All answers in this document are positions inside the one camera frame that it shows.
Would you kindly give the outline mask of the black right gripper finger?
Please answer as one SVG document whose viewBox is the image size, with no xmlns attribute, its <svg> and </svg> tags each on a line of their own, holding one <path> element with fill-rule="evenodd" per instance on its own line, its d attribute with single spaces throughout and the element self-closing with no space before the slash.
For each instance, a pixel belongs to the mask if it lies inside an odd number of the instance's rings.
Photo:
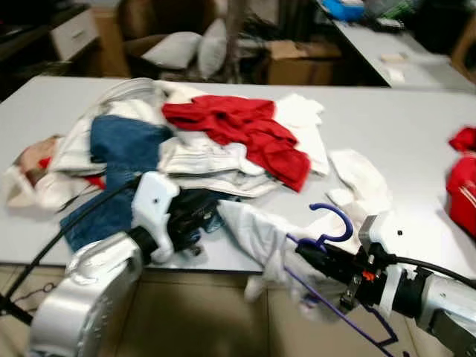
<svg viewBox="0 0 476 357">
<path fill-rule="evenodd" d="M 307 265 L 310 265 L 314 271 L 320 272 L 327 279 L 333 279 L 333 281 L 343 282 L 343 265 L 336 259 L 326 255 L 307 255 L 302 254 L 302 257 Z"/>
<path fill-rule="evenodd" d="M 297 245 L 297 254 L 312 266 L 346 266 L 350 264 L 350 253 L 337 247 L 299 244 Z"/>
</svg>

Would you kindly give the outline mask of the purple plastic hanger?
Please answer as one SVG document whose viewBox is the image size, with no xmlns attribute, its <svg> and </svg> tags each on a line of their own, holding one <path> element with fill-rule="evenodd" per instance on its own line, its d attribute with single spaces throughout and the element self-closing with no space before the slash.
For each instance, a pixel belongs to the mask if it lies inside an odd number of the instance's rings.
<svg viewBox="0 0 476 357">
<path fill-rule="evenodd" d="M 289 277 L 292 294 L 300 302 L 302 313 L 309 317 L 320 318 L 324 322 L 344 322 L 354 329 L 364 340 L 377 348 L 384 357 L 395 357 L 387 350 L 391 344 L 398 342 L 399 338 L 387 322 L 385 316 L 371 305 L 359 305 L 363 310 L 370 313 L 387 333 L 383 340 L 375 340 L 367 331 L 358 327 L 357 324 L 347 317 L 348 312 L 340 305 L 340 299 L 346 291 L 344 285 L 346 272 L 343 268 L 343 282 L 327 279 L 320 272 L 307 265 L 305 260 L 298 255 L 299 244 L 312 244 L 317 247 L 337 247 L 342 251 L 357 253 L 359 245 L 355 241 L 357 230 L 351 218 L 336 207 L 327 203 L 315 203 L 309 205 L 310 210 L 328 210 L 315 223 L 316 227 L 300 228 L 291 227 L 285 236 L 286 257 L 283 258 L 283 272 Z"/>
</svg>

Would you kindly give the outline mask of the red t-shirt white trim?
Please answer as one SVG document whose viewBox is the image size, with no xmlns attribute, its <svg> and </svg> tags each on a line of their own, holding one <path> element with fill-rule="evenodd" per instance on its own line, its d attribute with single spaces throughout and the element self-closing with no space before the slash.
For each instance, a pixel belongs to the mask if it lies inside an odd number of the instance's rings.
<svg viewBox="0 0 476 357">
<path fill-rule="evenodd" d="M 245 160 L 299 193 L 312 164 L 297 149 L 295 134 L 275 120 L 276 112 L 271 100 L 211 94 L 162 106 L 164 119 L 177 129 L 203 132 L 218 145 L 244 146 Z"/>
<path fill-rule="evenodd" d="M 448 216 L 474 239 L 476 234 L 476 128 L 463 126 L 448 141 L 459 154 L 446 179 Z"/>
</svg>

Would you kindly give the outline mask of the white knit garment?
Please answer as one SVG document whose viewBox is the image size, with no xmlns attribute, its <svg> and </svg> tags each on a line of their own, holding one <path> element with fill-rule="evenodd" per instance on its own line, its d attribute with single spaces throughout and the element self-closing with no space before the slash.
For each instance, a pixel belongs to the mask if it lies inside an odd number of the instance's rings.
<svg viewBox="0 0 476 357">
<path fill-rule="evenodd" d="M 324 107 L 316 100 L 292 93 L 275 101 L 274 119 L 297 139 L 295 149 L 306 153 L 312 171 L 320 176 L 330 173 L 330 162 L 324 149 L 319 126 Z"/>
</svg>

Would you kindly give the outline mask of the brown rough pole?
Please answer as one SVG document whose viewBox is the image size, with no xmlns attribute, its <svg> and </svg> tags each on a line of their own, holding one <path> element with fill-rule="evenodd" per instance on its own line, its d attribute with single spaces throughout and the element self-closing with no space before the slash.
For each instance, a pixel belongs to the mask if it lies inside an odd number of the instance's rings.
<svg viewBox="0 0 476 357">
<path fill-rule="evenodd" d="M 225 84 L 238 84 L 240 82 L 240 44 L 239 38 L 244 27 L 245 17 L 248 13 L 249 0 L 228 0 L 227 14 L 225 14 L 225 62 L 221 69 Z"/>
</svg>

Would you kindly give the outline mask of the beige pink cloth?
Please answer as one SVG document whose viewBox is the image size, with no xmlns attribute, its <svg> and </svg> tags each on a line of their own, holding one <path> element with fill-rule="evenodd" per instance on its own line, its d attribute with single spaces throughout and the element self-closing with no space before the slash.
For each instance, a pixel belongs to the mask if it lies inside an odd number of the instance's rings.
<svg viewBox="0 0 476 357">
<path fill-rule="evenodd" d="M 74 199 L 76 181 L 48 169 L 57 153 L 60 136 L 54 135 L 24 149 L 7 167 L 0 170 L 0 196 L 9 208 L 39 207 L 61 211 Z"/>
</svg>

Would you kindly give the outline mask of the brown cardboard box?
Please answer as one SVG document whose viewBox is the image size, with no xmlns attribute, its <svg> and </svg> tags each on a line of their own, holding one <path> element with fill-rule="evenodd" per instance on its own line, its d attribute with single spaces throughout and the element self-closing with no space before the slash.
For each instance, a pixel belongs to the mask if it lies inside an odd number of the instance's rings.
<svg viewBox="0 0 476 357">
<path fill-rule="evenodd" d="M 333 71 L 342 51 L 334 43 L 269 41 L 266 82 L 269 85 L 324 86 L 333 82 Z"/>
</svg>

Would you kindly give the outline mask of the white drawer unit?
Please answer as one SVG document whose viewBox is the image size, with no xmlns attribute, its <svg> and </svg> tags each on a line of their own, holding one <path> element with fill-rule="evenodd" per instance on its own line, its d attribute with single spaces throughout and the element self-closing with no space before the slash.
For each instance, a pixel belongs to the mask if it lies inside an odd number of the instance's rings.
<svg viewBox="0 0 476 357">
<path fill-rule="evenodd" d="M 51 41 L 59 60 L 69 61 L 100 37 L 92 9 L 82 7 L 51 30 Z"/>
</svg>

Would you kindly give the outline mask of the black wooden speaker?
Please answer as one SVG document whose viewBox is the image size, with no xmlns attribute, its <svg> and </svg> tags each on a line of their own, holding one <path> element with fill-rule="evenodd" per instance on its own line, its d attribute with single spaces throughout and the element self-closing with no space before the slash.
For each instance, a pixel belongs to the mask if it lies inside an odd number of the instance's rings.
<svg viewBox="0 0 476 357">
<path fill-rule="evenodd" d="M 469 82 L 475 82 L 472 74 L 466 67 L 466 57 L 472 48 L 476 39 L 476 14 L 473 13 L 466 21 L 466 26 L 463 28 L 460 37 L 450 54 L 450 65 L 458 74 L 461 74 Z"/>
</svg>

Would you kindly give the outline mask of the blue plastic object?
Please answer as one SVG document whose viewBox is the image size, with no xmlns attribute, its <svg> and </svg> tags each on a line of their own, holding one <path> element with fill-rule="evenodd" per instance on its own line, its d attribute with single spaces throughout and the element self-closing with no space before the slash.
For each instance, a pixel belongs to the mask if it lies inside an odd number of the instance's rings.
<svg viewBox="0 0 476 357">
<path fill-rule="evenodd" d="M 318 0 L 319 5 L 335 20 L 359 21 L 364 17 L 364 0 Z"/>
</svg>

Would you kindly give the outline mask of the small black device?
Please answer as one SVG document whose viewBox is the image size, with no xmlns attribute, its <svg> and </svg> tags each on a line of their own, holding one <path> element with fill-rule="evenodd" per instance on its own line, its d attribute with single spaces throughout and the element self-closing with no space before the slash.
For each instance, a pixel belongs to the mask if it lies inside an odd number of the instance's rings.
<svg viewBox="0 0 476 357">
<path fill-rule="evenodd" d="M 374 26 L 384 33 L 401 33 L 405 29 L 405 24 L 402 21 L 384 17 L 374 19 Z"/>
</svg>

